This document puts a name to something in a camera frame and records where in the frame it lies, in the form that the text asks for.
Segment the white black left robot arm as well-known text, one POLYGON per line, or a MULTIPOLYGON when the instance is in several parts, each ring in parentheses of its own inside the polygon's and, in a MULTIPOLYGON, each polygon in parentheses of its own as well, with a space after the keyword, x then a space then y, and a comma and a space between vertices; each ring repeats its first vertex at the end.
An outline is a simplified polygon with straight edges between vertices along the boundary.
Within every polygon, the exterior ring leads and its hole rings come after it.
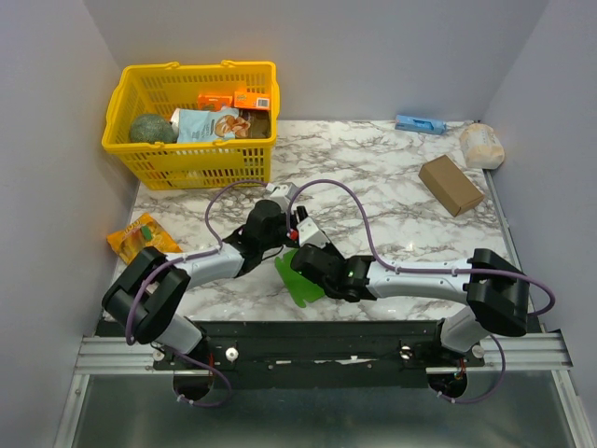
POLYGON ((106 291, 102 307, 136 342, 166 345, 184 367, 195 369, 205 361, 207 347, 203 332, 176 313, 187 290, 241 277, 253 271, 267 251, 292 245, 282 207, 260 200, 244 225, 206 256, 142 249, 106 291))

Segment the green paper box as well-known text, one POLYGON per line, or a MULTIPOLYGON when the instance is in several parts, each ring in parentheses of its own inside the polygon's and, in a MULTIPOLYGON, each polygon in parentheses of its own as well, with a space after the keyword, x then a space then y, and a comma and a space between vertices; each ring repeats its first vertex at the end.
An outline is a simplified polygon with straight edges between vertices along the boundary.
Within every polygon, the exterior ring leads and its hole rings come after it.
POLYGON ((325 296, 325 292, 319 286, 301 276, 291 269, 291 261, 297 250, 292 249, 274 260, 274 266, 288 290, 293 302, 299 308, 306 308, 325 296))

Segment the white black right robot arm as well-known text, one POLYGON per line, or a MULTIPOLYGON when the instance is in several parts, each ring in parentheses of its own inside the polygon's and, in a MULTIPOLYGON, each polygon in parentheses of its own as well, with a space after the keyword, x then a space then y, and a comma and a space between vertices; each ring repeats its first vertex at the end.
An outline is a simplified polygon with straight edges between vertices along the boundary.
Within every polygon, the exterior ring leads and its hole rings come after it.
POLYGON ((463 309, 440 321, 430 357, 451 365, 474 344, 496 334, 527 332, 529 282, 523 272, 490 249, 477 248, 469 259, 383 266, 372 256, 343 257, 333 245, 301 247, 292 271, 316 284, 331 299, 348 302, 393 297, 452 301, 463 309))

